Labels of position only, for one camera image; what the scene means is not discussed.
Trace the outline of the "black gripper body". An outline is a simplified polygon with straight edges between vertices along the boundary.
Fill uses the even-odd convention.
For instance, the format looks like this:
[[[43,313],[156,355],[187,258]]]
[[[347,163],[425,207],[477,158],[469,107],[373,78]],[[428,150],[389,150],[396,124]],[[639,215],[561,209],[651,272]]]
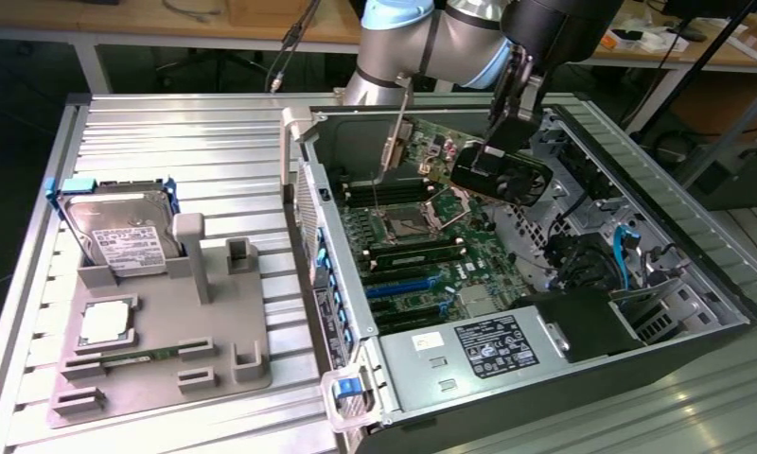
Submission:
[[[504,9],[500,28],[535,65],[588,60],[623,0],[521,0]]]

